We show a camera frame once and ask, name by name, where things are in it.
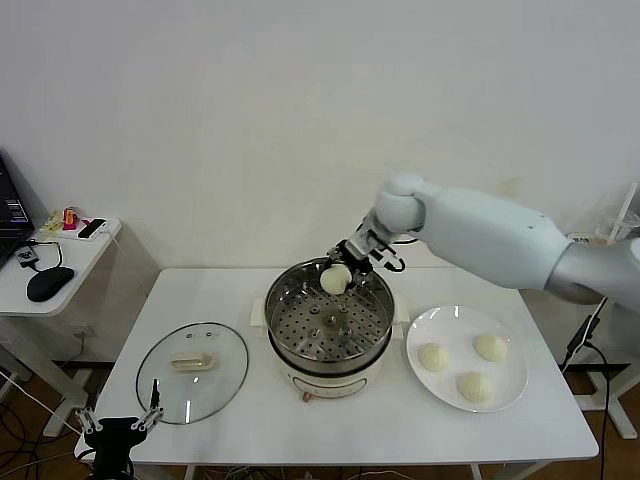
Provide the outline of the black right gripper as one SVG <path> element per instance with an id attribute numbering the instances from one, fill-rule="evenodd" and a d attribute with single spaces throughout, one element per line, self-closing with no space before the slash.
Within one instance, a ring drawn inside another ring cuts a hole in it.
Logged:
<path id="1" fill-rule="evenodd" d="M 334 265 L 348 267 L 349 282 L 345 291 L 364 288 L 373 278 L 373 265 L 371 260 L 379 261 L 381 252 L 373 249 L 368 253 L 361 251 L 353 242 L 347 239 L 339 241 L 327 252 L 325 267 Z"/>

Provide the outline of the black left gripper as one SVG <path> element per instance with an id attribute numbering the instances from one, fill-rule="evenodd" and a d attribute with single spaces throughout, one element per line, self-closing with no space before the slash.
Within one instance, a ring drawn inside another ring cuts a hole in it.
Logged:
<path id="1" fill-rule="evenodd" d="M 159 381 L 153 380 L 149 409 L 136 417 L 98 419 L 91 408 L 75 410 L 84 441 L 94 454 L 89 479 L 133 479 L 135 477 L 130 451 L 138 441 L 138 431 L 151 431 L 162 419 Z"/>

